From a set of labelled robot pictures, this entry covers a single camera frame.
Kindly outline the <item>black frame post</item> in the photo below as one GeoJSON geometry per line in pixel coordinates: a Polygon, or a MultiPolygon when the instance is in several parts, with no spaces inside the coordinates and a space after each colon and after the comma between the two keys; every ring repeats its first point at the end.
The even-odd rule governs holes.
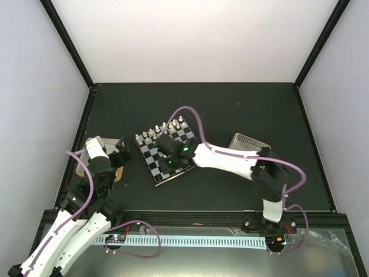
{"type": "Polygon", "coordinates": [[[327,22],[325,23],[321,33],[319,34],[312,50],[310,51],[302,69],[300,70],[295,82],[294,87],[299,89],[306,77],[308,76],[310,70],[312,69],[315,61],[323,50],[326,42],[333,33],[336,25],[344,14],[346,8],[348,7],[350,0],[339,0],[337,1],[333,11],[331,12],[327,22]]]}
{"type": "Polygon", "coordinates": [[[84,79],[88,88],[94,86],[94,82],[87,71],[85,64],[83,63],[64,23],[62,22],[61,17],[59,16],[53,2],[51,0],[40,0],[41,5],[43,6],[44,10],[46,11],[49,19],[51,20],[54,28],[56,29],[59,37],[63,41],[69,55],[71,56],[74,64],[76,65],[79,73],[81,74],[82,78],[84,79]]]}

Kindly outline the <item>black frame post right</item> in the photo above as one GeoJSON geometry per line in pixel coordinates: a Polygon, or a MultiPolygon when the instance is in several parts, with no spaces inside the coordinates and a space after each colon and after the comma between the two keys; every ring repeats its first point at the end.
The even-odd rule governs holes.
{"type": "Polygon", "coordinates": [[[321,33],[319,34],[312,50],[310,51],[302,69],[300,70],[295,82],[294,87],[299,89],[306,77],[308,76],[310,70],[312,69],[315,61],[323,50],[326,42],[333,33],[336,25],[344,14],[346,8],[348,7],[350,0],[339,0],[337,1],[333,11],[331,12],[327,22],[325,23],[321,33]]]}

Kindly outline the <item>black frame post left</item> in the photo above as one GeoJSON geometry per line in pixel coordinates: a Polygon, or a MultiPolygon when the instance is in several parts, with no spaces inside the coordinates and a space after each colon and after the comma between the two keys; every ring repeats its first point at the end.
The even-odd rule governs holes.
{"type": "Polygon", "coordinates": [[[94,86],[94,82],[87,71],[85,64],[83,63],[64,23],[62,22],[61,17],[59,16],[53,2],[51,0],[40,0],[41,5],[43,6],[44,10],[46,11],[49,19],[51,20],[54,28],[56,29],[59,37],[63,41],[69,55],[71,56],[74,64],[76,65],[79,73],[81,74],[82,78],[84,79],[88,88],[94,86]]]}

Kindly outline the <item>black and white chessboard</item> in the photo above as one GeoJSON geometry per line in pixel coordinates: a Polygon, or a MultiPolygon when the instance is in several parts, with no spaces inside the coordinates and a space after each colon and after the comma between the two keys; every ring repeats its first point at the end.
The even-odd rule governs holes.
{"type": "MultiPolygon", "coordinates": [[[[180,129],[177,130],[176,126],[173,126],[173,128],[175,129],[175,131],[172,133],[168,126],[167,126],[167,131],[168,131],[168,135],[171,136],[173,139],[178,140],[181,143],[185,143],[188,139],[194,138],[195,135],[193,133],[193,131],[191,130],[191,128],[189,127],[189,125],[187,124],[186,120],[183,118],[182,122],[179,122],[179,117],[175,118],[177,125],[180,125],[180,129]],[[181,124],[185,122],[186,123],[186,127],[182,128],[181,124]]],[[[163,127],[162,124],[159,126],[161,132],[163,132],[163,127]]],[[[156,135],[158,138],[158,133],[155,132],[155,127],[151,128],[154,132],[153,136],[156,135]]],[[[147,138],[143,138],[142,137],[142,133],[138,134],[140,136],[139,140],[135,140],[137,143],[137,147],[141,153],[141,156],[143,157],[143,160],[146,164],[146,167],[149,170],[150,176],[152,177],[155,187],[158,187],[184,173],[186,173],[187,171],[190,171],[192,169],[189,169],[187,171],[177,171],[176,173],[169,175],[169,174],[163,174],[160,171],[160,167],[159,167],[159,160],[160,157],[165,156],[163,153],[158,152],[157,148],[155,147],[155,142],[156,140],[153,140],[152,137],[149,135],[149,130],[148,131],[144,131],[147,133],[147,137],[149,137],[150,142],[146,142],[145,139],[147,138]],[[143,144],[139,145],[138,141],[142,140],[143,144]]]]}

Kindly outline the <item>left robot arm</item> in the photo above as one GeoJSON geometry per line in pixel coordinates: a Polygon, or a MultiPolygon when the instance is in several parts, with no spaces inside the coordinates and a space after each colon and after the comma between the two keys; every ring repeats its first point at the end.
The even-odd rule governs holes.
{"type": "Polygon", "coordinates": [[[117,171],[131,159],[124,139],[108,153],[96,136],[68,155],[84,169],[84,176],[69,189],[41,243],[22,264],[9,269],[9,276],[65,276],[97,237],[123,226],[123,210],[109,196],[117,171]]]}

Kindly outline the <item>yellow metal tin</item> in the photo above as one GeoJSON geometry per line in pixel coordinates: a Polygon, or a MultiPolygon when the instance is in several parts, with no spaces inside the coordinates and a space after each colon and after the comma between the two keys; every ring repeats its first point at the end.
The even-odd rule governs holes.
{"type": "MultiPolygon", "coordinates": [[[[118,149],[115,146],[115,144],[118,141],[119,141],[118,139],[114,139],[114,138],[101,138],[101,142],[105,145],[107,154],[111,154],[113,152],[118,151],[118,149]]],[[[86,166],[88,165],[90,157],[87,151],[85,151],[84,153],[80,155],[80,159],[86,166]]],[[[120,167],[117,169],[115,182],[118,182],[122,178],[123,169],[124,167],[120,167]]],[[[78,176],[84,177],[84,169],[80,164],[77,165],[75,172],[78,176]]]]}

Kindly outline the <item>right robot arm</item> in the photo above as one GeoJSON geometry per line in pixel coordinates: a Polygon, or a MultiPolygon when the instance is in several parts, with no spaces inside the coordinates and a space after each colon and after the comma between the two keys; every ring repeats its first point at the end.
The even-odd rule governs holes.
{"type": "Polygon", "coordinates": [[[283,226],[282,215],[289,174],[281,161],[273,156],[270,148],[241,151],[200,143],[195,138],[183,143],[168,136],[158,139],[155,147],[163,154],[159,158],[159,168],[164,173],[188,166],[212,168],[255,183],[263,204],[263,228],[274,233],[283,226]]]}

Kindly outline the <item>small circuit board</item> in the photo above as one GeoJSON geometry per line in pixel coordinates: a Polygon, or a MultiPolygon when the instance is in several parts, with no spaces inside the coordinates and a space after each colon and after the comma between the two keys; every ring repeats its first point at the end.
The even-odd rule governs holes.
{"type": "Polygon", "coordinates": [[[106,236],[105,242],[109,243],[118,243],[122,244],[126,240],[126,236],[124,234],[110,234],[106,236]]]}

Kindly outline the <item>white second left arm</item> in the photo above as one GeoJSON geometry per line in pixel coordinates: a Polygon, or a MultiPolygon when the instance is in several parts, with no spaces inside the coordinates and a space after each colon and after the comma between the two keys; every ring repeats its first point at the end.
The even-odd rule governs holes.
{"type": "Polygon", "coordinates": [[[123,222],[123,209],[109,196],[115,181],[122,175],[123,167],[131,159],[124,139],[118,140],[108,153],[104,140],[96,136],[87,140],[84,148],[74,154],[88,156],[86,163],[78,161],[85,175],[69,189],[62,211],[77,215],[70,223],[83,224],[68,238],[53,266],[52,276],[65,276],[97,237],[123,222]]]}

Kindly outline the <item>pink metal tin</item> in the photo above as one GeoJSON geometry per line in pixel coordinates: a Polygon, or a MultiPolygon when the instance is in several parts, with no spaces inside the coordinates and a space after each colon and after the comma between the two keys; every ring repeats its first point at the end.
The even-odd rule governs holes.
{"type": "Polygon", "coordinates": [[[228,148],[237,151],[260,152],[264,148],[271,149],[271,146],[255,138],[235,133],[228,148]]]}

